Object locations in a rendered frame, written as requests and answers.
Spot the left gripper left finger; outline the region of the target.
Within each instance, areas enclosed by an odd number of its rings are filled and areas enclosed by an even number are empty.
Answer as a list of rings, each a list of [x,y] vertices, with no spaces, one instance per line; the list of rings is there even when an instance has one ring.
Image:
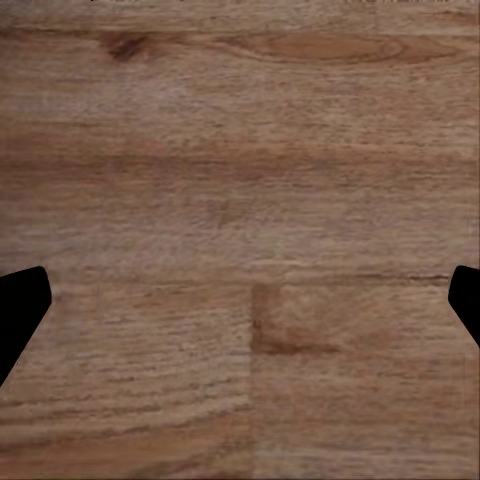
[[[0,277],[0,387],[51,304],[43,266]]]

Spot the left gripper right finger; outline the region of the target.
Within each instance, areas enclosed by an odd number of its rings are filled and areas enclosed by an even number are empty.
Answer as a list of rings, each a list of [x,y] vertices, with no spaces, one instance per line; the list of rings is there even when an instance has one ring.
[[[457,266],[448,301],[480,347],[480,270]]]

